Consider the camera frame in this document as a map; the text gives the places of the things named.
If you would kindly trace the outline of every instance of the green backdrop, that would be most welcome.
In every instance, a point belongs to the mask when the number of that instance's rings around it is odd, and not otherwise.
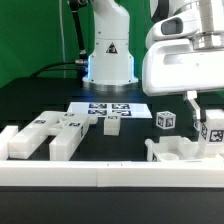
[[[151,26],[148,0],[117,0],[130,13],[130,52],[135,57],[135,75],[141,79],[145,37]],[[0,87],[31,75],[39,68],[63,61],[59,0],[0,1]],[[88,53],[93,50],[94,25],[91,5],[82,8],[80,19]],[[67,0],[63,0],[66,60],[78,58],[74,22]],[[42,76],[63,77],[62,73]]]

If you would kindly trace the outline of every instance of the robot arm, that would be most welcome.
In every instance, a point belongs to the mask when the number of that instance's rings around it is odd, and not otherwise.
[[[166,95],[223,89],[224,1],[172,3],[179,13],[156,23],[147,36],[143,90]]]
[[[196,0],[150,0],[151,20],[157,23],[176,14],[176,11]]]
[[[86,88],[101,91],[123,91],[138,87],[134,77],[134,59],[129,52],[130,17],[114,0],[70,0],[73,16],[90,3],[94,12],[94,51],[88,58],[88,74],[83,78]],[[80,37],[80,52],[84,46]]]

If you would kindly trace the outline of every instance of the cable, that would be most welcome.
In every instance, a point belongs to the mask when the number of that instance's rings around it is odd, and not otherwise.
[[[84,67],[77,67],[77,68],[55,68],[55,69],[44,69],[43,72],[55,72],[55,71],[80,71],[83,70]]]
[[[30,75],[30,77],[36,78],[41,72],[46,71],[46,69],[48,69],[48,68],[53,68],[53,67],[60,66],[60,65],[75,65],[75,64],[76,63],[74,61],[58,62],[58,63],[50,64],[50,65],[44,66],[43,68],[41,68],[38,71],[34,72],[32,75]]]
[[[79,46],[79,57],[80,59],[87,59],[88,55],[86,53],[86,49],[84,46],[84,39],[82,35],[82,29],[81,29],[78,11],[72,12],[72,15],[75,22],[76,36],[77,36],[78,46]]]
[[[62,57],[63,57],[63,61],[65,62],[66,53],[65,53],[65,34],[64,34],[64,24],[63,24],[62,0],[59,0],[59,18],[60,18],[61,42],[62,42]]]

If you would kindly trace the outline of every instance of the triangle sticker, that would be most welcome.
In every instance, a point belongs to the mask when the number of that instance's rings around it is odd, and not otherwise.
[[[111,43],[110,47],[107,49],[107,52],[108,54],[118,54],[117,53],[117,49],[114,45],[114,43]]]

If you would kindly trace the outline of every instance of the black tabletop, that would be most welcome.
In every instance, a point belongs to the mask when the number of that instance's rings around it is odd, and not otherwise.
[[[223,108],[217,93],[202,93],[202,109]],[[75,79],[19,78],[0,89],[0,129],[21,130],[43,111],[67,111],[70,102],[144,103],[152,119],[122,119],[118,137],[103,135],[103,118],[91,126],[72,161],[146,161],[144,141],[179,135],[197,139],[182,95],[148,97],[141,88],[103,93]],[[162,130],[156,113],[170,111],[176,127]],[[47,144],[29,160],[49,160]],[[0,188],[1,223],[223,223],[223,189],[192,188]]]

